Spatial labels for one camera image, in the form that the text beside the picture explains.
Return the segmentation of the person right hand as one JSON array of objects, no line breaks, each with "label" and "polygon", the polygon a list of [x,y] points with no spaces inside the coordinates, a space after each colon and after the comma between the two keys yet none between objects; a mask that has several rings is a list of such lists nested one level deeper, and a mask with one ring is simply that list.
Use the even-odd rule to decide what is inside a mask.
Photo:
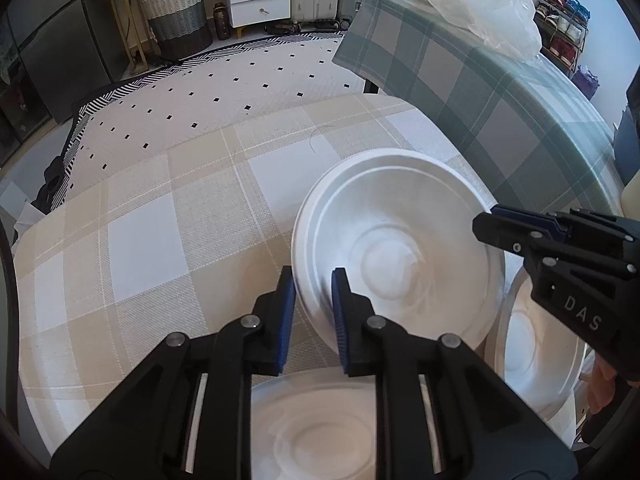
[{"label": "person right hand", "polygon": [[598,414],[612,402],[616,376],[615,368],[597,354],[588,380],[587,399],[591,414]]}]

